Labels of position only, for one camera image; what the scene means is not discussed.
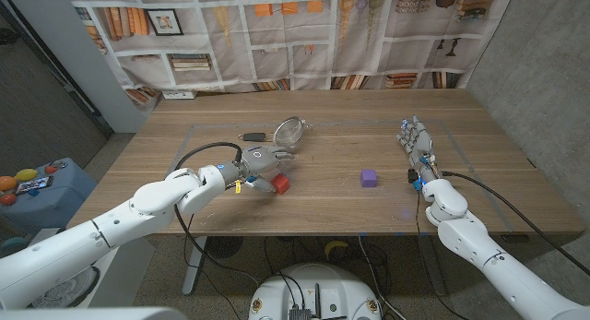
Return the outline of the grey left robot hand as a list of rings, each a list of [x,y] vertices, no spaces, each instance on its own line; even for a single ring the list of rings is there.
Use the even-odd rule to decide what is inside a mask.
[[[243,181],[253,189],[275,193],[276,187],[263,177],[263,174],[276,170],[281,161],[294,158],[295,155],[287,152],[283,147],[261,146],[246,149],[239,160],[223,162],[217,168],[226,186],[236,181]]]

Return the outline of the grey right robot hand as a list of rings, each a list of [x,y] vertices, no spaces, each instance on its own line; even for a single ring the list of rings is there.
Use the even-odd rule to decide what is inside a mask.
[[[404,119],[400,128],[396,138],[408,155],[410,168],[423,184],[438,179],[432,137],[425,125],[414,116],[411,121]]]

